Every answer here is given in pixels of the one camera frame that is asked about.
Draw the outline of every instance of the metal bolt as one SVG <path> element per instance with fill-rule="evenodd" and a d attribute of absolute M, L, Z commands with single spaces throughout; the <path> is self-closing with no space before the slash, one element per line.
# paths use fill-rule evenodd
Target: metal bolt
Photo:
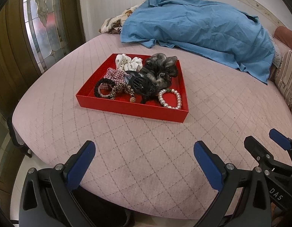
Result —
<path fill-rule="evenodd" d="M 32 168 L 30 168 L 29 170 L 28 170 L 28 173 L 29 174 L 31 174 L 31 173 L 33 173 L 34 172 L 34 168 L 32 167 Z"/>
<path fill-rule="evenodd" d="M 231 163 L 227 164 L 226 167 L 227 167 L 227 169 L 229 169 L 229 170 L 233 170 L 233 169 L 234 169 L 234 165 L 231 164 Z"/>
<path fill-rule="evenodd" d="M 57 164 L 57 165 L 55 166 L 55 169 L 56 169 L 57 171 L 61 170 L 62 168 L 63 168 L 63 164 Z"/>
<path fill-rule="evenodd" d="M 260 167 L 257 166 L 257 167 L 255 168 L 255 171 L 256 171 L 257 173 L 260 173 L 260 172 L 262 171 L 262 168 L 260 168 Z"/>

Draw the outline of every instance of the bed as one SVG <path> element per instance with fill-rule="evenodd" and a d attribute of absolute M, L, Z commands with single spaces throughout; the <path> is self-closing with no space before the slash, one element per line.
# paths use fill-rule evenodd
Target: bed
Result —
<path fill-rule="evenodd" d="M 112 53 L 157 52 L 181 62 L 189 106 L 184 123 L 79 106 L 75 94 Z M 291 163 L 268 136 L 276 128 L 292 138 L 292 115 L 274 83 L 180 49 L 122 44 L 120 35 L 97 36 L 50 68 L 20 100 L 13 124 L 51 166 L 94 141 L 96 156 L 81 185 L 118 205 L 162 217 L 198 219 L 216 195 L 193 156 L 198 140 L 240 169 L 257 165 L 244 149 L 248 135 L 276 160 Z"/>

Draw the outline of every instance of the leopard print hair tie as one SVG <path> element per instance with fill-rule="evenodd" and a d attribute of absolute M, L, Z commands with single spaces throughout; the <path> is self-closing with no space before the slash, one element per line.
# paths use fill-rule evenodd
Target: leopard print hair tie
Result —
<path fill-rule="evenodd" d="M 102 78 L 96 83 L 96 85 L 94 87 L 94 96 L 103 97 L 103 98 L 110 98 L 110 95 L 103 95 L 101 93 L 100 85 L 102 83 L 108 84 L 111 88 L 115 87 L 114 81 L 112 81 L 111 79 L 108 79 L 108 78 Z"/>
<path fill-rule="evenodd" d="M 116 93 L 118 93 L 118 92 L 123 92 L 123 91 L 131 96 L 131 98 L 130 98 L 130 100 L 129 100 L 130 102 L 135 102 L 134 91 L 133 91 L 133 89 L 132 89 L 128 84 L 126 84 L 126 83 L 119 83 L 119 84 L 117 84 L 116 86 L 114 86 L 114 87 L 112 88 L 112 91 L 111 91 L 110 94 L 109 94 L 111 100 L 114 100 L 114 99 L 115 99 L 115 95 L 116 95 Z"/>

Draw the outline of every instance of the striped pillow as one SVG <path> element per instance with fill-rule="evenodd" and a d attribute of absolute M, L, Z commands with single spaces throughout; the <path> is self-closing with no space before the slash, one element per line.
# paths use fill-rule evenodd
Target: striped pillow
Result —
<path fill-rule="evenodd" d="M 283 95 L 292 113 L 292 51 L 289 50 L 283 57 L 280 67 L 275 74 L 275 84 Z"/>

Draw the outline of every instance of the red box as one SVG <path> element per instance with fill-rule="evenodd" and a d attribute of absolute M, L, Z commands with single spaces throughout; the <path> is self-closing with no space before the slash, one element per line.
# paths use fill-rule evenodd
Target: red box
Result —
<path fill-rule="evenodd" d="M 91 75 L 91 77 L 86 81 L 86 83 L 76 94 L 80 106 L 107 112 L 128 114 L 137 117 L 183 123 L 188 114 L 188 103 L 182 69 L 179 60 L 177 60 L 176 63 L 178 76 L 176 78 L 172 78 L 172 85 L 170 86 L 170 88 L 177 90 L 182 97 L 182 108 L 180 110 L 165 108 L 159 103 L 158 100 L 150 100 L 147 101 L 146 104 L 140 104 L 142 97 L 137 94 L 136 103 L 129 102 L 130 95 L 126 93 L 117 94 L 115 100 L 98 98 L 94 96 L 94 86 L 106 74 L 107 68 L 116 68 L 115 58 L 117 55 L 118 54 L 112 54 L 111 56 L 109 56 L 104 61 L 104 63 L 100 65 L 100 67 Z M 150 57 L 149 55 L 127 55 L 131 58 L 139 57 L 143 60 L 143 62 L 146 58 Z M 165 93 L 163 95 L 163 98 L 170 106 L 177 106 L 177 98 L 174 93 Z"/>

